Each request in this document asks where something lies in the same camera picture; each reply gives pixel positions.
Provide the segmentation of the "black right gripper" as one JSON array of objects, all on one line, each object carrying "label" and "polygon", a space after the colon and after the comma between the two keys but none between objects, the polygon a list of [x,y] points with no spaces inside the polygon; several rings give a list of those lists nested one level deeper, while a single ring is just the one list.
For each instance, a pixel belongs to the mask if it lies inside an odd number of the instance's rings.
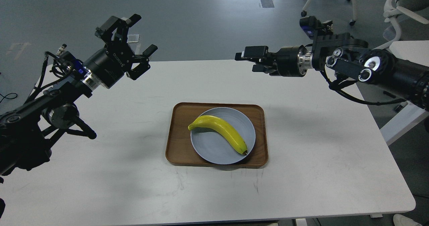
[{"label": "black right gripper", "polygon": [[268,52],[268,46],[246,46],[242,52],[236,52],[235,61],[251,61],[266,58],[270,65],[254,64],[252,72],[270,76],[303,77],[304,71],[298,64],[300,46],[284,46],[277,52]]}]

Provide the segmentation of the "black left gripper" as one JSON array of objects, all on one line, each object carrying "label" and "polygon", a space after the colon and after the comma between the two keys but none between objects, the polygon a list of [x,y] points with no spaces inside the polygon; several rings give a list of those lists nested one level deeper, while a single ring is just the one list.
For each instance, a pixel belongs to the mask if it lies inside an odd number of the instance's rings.
[{"label": "black left gripper", "polygon": [[105,46],[84,61],[84,67],[107,89],[113,87],[125,73],[128,78],[137,80],[150,69],[149,57],[158,47],[151,44],[142,54],[135,55],[127,43],[129,28],[140,19],[139,14],[126,19],[111,16],[96,28],[95,36],[104,41]]}]

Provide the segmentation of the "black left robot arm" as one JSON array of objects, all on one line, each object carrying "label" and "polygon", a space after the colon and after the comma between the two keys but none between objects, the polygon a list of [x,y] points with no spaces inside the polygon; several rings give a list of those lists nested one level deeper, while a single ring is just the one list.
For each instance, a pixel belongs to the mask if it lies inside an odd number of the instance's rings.
[{"label": "black left robot arm", "polygon": [[107,89],[124,75],[137,80],[150,69],[154,44],[135,54],[128,31],[141,16],[110,17],[95,36],[104,47],[86,61],[75,58],[63,44],[56,54],[45,52],[42,73],[25,103],[1,115],[1,183],[16,168],[30,171],[49,162],[53,145],[71,134],[95,139],[96,133],[79,115],[75,101],[90,98],[99,86]]}]

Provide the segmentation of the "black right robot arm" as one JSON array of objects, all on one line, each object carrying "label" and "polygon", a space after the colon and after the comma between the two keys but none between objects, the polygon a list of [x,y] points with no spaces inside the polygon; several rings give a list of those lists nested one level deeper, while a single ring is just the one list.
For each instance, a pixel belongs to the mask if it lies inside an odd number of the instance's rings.
[{"label": "black right robot arm", "polygon": [[[253,72],[270,76],[303,77],[314,69],[331,90],[356,103],[380,106],[409,101],[428,110],[427,66],[399,59],[385,49],[369,49],[366,41],[349,33],[336,35],[332,21],[310,16],[301,18],[299,26],[312,44],[285,46],[277,52],[269,52],[267,46],[247,46],[236,53],[235,60],[253,62]],[[396,99],[369,102],[344,91],[357,82],[374,85]]]}]

